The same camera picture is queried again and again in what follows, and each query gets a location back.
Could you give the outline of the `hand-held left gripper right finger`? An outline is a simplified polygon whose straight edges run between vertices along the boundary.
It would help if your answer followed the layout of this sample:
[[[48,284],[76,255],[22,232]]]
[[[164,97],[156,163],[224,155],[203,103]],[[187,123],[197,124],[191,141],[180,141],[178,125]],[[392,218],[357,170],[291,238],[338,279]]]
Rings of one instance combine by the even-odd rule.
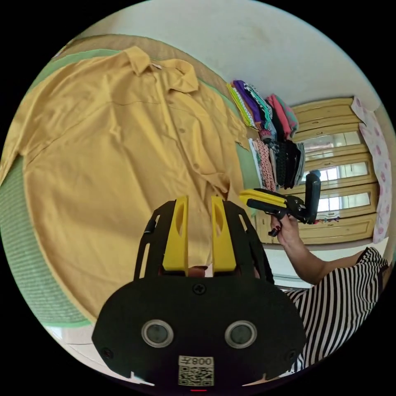
[[[224,201],[212,197],[212,270],[214,273],[230,273],[236,269],[230,230]]]

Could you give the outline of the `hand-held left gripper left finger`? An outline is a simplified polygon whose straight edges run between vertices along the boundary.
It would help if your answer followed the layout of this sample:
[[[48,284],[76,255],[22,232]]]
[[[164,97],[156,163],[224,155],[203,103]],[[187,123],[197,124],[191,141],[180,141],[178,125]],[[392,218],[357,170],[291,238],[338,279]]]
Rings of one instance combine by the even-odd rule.
[[[163,268],[170,273],[188,273],[188,217],[189,198],[182,196],[174,201],[168,232]]]

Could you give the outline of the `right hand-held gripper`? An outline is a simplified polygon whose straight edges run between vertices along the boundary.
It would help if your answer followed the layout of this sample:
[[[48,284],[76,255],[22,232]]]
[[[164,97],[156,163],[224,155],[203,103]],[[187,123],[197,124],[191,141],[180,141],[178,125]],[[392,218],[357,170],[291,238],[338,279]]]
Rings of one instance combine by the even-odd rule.
[[[299,198],[285,197],[265,189],[246,189],[240,192],[239,199],[246,206],[275,216],[278,220],[291,215],[304,224],[310,224],[310,213]]]

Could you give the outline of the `person's right hand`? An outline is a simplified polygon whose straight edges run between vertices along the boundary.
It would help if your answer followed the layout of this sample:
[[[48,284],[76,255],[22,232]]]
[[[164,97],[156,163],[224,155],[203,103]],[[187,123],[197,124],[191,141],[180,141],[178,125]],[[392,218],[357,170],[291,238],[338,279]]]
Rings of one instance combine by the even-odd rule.
[[[277,239],[285,249],[294,248],[302,242],[298,222],[291,215],[286,215],[281,220],[271,216],[271,227],[278,231]]]

